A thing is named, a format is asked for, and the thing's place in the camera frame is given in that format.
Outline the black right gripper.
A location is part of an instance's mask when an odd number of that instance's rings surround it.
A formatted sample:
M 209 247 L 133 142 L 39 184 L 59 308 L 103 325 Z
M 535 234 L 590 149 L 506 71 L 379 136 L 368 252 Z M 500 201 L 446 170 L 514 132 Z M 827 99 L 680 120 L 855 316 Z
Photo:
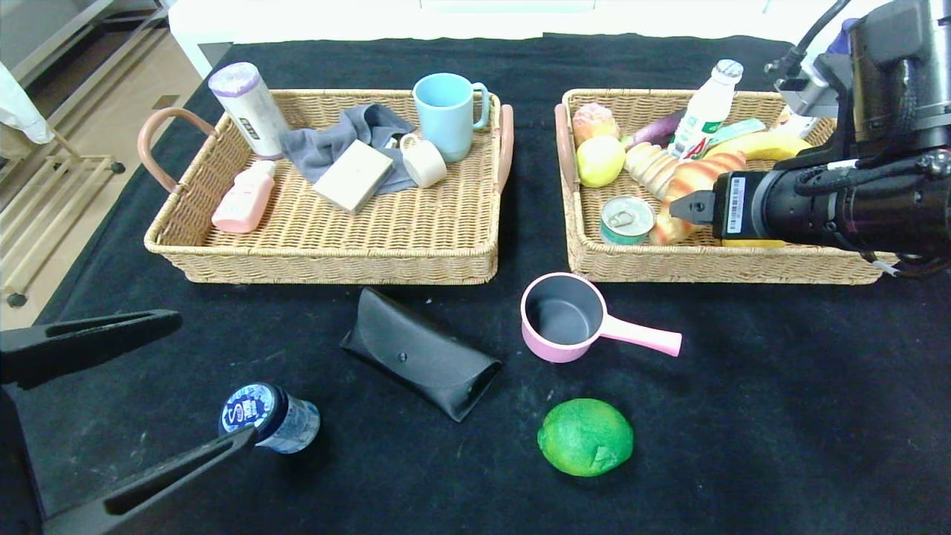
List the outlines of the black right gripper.
M 778 240 L 802 246 L 834 244 L 825 230 L 828 203 L 834 196 L 802 195 L 796 187 L 825 167 L 770 172 L 730 172 L 713 190 L 699 190 L 669 205 L 670 216 L 695 226 L 713 225 L 720 239 Z

